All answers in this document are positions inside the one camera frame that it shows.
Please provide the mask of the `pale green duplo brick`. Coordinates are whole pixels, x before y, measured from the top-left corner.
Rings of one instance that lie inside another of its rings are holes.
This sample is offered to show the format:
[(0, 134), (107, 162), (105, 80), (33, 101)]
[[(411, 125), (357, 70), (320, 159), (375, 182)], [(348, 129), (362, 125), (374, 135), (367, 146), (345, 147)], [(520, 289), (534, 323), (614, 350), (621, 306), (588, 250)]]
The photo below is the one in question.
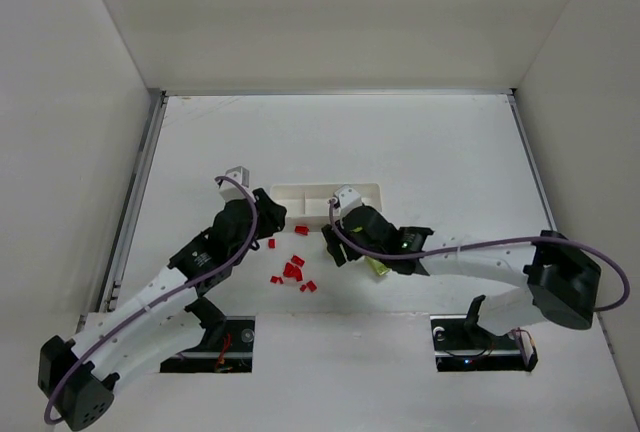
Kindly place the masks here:
[(373, 258), (370, 258), (370, 257), (366, 257), (365, 258), (365, 262), (371, 268), (371, 270), (374, 272), (374, 274), (376, 276), (378, 276), (378, 277), (384, 277), (390, 271), (389, 267), (387, 267), (382, 262), (380, 262), (380, 261), (378, 261), (376, 259), (373, 259)]

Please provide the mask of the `red curved lego piece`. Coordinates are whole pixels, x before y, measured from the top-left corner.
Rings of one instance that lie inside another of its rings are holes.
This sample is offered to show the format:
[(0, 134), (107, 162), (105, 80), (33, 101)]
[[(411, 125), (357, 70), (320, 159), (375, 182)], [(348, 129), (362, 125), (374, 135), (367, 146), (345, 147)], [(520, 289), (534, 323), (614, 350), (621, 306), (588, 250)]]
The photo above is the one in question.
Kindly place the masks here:
[(297, 255), (293, 255), (291, 257), (291, 262), (293, 264), (295, 264), (296, 266), (298, 266), (298, 267), (303, 267), (304, 264), (305, 264), (305, 260), (302, 259), (301, 257), (297, 256)]

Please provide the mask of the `red lego slope piece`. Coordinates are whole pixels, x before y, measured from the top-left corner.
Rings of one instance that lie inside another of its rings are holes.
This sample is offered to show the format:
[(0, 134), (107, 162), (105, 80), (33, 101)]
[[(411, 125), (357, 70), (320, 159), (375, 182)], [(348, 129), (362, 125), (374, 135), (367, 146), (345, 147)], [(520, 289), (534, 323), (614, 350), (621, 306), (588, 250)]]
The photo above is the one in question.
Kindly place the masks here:
[(285, 264), (282, 277), (285, 283), (300, 283), (304, 280), (301, 268), (291, 262)]

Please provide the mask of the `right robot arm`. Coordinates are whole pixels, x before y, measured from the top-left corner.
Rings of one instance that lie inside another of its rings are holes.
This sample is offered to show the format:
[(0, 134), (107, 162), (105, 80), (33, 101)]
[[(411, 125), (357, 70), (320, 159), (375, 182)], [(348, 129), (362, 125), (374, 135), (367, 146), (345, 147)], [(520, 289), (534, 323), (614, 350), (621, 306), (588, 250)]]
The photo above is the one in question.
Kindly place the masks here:
[(600, 267), (561, 234), (472, 243), (428, 227), (396, 227), (367, 205), (341, 210), (329, 203), (323, 233), (338, 266), (361, 257), (403, 276), (459, 276), (509, 285), (476, 296), (466, 325), (493, 336), (543, 321), (571, 330), (591, 327)]

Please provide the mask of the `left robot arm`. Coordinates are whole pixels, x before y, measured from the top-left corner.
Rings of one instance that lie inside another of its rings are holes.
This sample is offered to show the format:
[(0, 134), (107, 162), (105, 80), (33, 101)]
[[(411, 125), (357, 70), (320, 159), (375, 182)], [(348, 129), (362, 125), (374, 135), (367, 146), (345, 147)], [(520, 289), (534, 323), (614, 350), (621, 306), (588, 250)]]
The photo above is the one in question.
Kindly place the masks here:
[(169, 259), (135, 296), (94, 327), (40, 350), (38, 386), (47, 397), (44, 420), (81, 431), (101, 418), (116, 396), (171, 356), (220, 331), (224, 314), (207, 292), (262, 239), (283, 230), (287, 210), (261, 188), (230, 184), (210, 227)]

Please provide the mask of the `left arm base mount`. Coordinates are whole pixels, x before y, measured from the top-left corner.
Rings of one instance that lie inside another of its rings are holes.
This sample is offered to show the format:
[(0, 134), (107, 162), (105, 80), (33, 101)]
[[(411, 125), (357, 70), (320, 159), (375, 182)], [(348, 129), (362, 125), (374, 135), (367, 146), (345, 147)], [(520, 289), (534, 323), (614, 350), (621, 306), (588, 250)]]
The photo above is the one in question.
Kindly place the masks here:
[(253, 368), (256, 318), (228, 316), (206, 298), (187, 307), (199, 320), (199, 342), (161, 363), (163, 374), (245, 374)]

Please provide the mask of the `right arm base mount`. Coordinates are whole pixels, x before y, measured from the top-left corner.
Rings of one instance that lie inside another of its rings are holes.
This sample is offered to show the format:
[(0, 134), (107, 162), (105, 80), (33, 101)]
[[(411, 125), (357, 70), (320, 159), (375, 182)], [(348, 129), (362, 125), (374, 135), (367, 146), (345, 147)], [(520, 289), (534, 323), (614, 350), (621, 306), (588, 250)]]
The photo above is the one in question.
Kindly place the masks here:
[(436, 370), (445, 372), (531, 373), (538, 365), (537, 347), (527, 330), (496, 336), (478, 325), (485, 296), (473, 299), (465, 315), (431, 315)]

